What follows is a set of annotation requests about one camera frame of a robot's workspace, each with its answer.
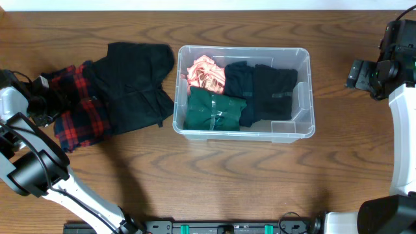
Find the green shirt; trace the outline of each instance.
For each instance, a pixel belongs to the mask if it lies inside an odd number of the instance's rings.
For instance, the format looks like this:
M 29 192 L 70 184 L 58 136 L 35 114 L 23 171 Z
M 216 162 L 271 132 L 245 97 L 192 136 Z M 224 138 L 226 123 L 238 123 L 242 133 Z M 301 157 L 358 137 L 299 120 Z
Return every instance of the green shirt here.
M 246 100 L 190 88 L 184 128 L 191 130 L 240 131 L 241 111 Z

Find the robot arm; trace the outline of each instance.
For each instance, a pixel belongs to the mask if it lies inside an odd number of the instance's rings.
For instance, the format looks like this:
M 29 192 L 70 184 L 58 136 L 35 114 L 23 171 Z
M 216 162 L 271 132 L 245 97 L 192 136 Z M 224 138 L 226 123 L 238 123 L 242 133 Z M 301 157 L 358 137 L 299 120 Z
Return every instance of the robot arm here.
M 74 174 L 70 167 L 67 167 L 69 178 L 67 180 L 61 179 L 53 187 L 59 190 L 65 190 L 67 193 L 74 196 L 83 205 L 87 206 L 90 210 L 99 214 L 102 219 L 112 227 L 112 229 L 118 229 L 124 221 L 124 214 L 122 210 L 115 204 L 112 204 L 102 197 L 97 195 L 94 191 L 88 188 L 82 183 L 78 177 Z M 98 220 L 95 216 L 83 209 L 79 204 L 75 203 L 69 197 L 64 196 L 58 192 L 48 190 L 47 195 L 42 196 L 47 200 L 51 200 L 63 207 L 69 209 L 76 214 L 79 218 L 91 225 L 97 233 L 113 233 L 102 221 Z
M 9 142 L 11 148 L 23 141 L 31 149 L 11 163 L 9 160 L 13 155 L 3 154 L 5 145 L 2 145 L 0 178 L 15 192 L 23 196 L 33 194 L 61 204 L 88 222 L 97 233 L 142 233 L 117 205 L 98 196 L 75 176 L 66 154 L 26 116 L 19 112 L 6 124 L 0 125 L 2 140 L 6 140 L 9 134 L 15 136 L 14 142 Z
M 370 217 L 374 217 L 371 213 L 371 210 L 374 210 L 373 213 L 384 213 L 387 220 L 392 220 L 396 216 L 396 212 L 383 211 L 390 207 L 390 201 L 407 199 L 410 201 L 413 198 L 408 198 L 410 192 L 416 191 L 416 88 L 407 87 L 405 84 L 398 87 L 393 93 L 389 96 L 389 106 L 393 114 L 393 124 L 395 128 L 395 167 L 393 171 L 393 179 L 390 187 L 390 195 L 399 195 L 395 197 L 381 198 L 378 202 L 374 204 L 364 203 L 359 212 L 348 212 L 348 213 L 338 213 L 331 212 L 328 213 L 325 217 L 325 234 L 362 234 L 362 233 L 397 233 L 394 231 L 391 232 L 382 232 L 380 230 L 369 230 L 364 232 L 362 229 L 363 226 L 371 223 L 374 225 L 376 223 L 373 221 L 368 221 Z M 361 232 L 358 229 L 359 217 L 361 220 Z M 406 227 L 406 215 L 400 217 L 401 221 Z M 414 217 L 407 217 L 407 226 L 413 223 Z
M 395 168 L 390 195 L 416 191 L 416 88 L 398 87 L 389 96 L 395 128 Z

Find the pink satin fabric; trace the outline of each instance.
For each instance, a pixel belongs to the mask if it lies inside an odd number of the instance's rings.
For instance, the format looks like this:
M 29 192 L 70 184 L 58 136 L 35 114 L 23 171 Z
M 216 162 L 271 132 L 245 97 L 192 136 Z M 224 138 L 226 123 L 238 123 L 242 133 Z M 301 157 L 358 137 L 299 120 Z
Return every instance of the pink satin fabric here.
M 188 84 L 222 94 L 226 84 L 224 69 L 218 67 L 214 60 L 203 55 L 188 68 Z

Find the wooden table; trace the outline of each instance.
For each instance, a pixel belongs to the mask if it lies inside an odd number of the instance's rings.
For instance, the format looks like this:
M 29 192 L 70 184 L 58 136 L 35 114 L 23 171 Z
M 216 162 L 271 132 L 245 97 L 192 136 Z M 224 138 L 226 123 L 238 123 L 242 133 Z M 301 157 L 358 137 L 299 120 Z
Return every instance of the wooden table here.
M 30 77 L 107 53 L 109 42 L 304 47 L 311 55 L 317 130 L 294 144 L 188 141 L 172 116 L 69 154 L 77 175 L 135 217 L 278 219 L 356 211 L 388 195 L 393 122 L 387 100 L 344 87 L 354 59 L 376 60 L 398 12 L 6 12 L 0 68 Z M 174 69 L 164 82 L 173 99 Z M 53 137 L 52 127 L 44 129 Z M 0 233 L 62 233 L 74 214 L 0 183 Z

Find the plastic storage container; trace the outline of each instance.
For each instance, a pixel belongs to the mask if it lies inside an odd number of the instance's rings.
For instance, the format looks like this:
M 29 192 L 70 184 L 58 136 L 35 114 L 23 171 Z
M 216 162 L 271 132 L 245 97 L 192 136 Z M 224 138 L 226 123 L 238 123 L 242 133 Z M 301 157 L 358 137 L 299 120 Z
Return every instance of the plastic storage container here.
M 251 127 L 240 127 L 240 131 L 184 130 L 188 83 L 181 77 L 187 77 L 187 68 L 191 67 L 194 60 L 202 55 L 212 58 L 221 68 L 233 62 L 245 60 L 249 66 L 264 64 L 277 69 L 296 69 L 298 82 L 292 96 L 292 120 L 261 120 Z M 315 133 L 315 116 L 309 53 L 303 48 L 183 46 L 179 50 L 177 61 L 173 127 L 177 133 L 189 140 L 262 140 L 291 143 L 301 138 L 311 137 Z

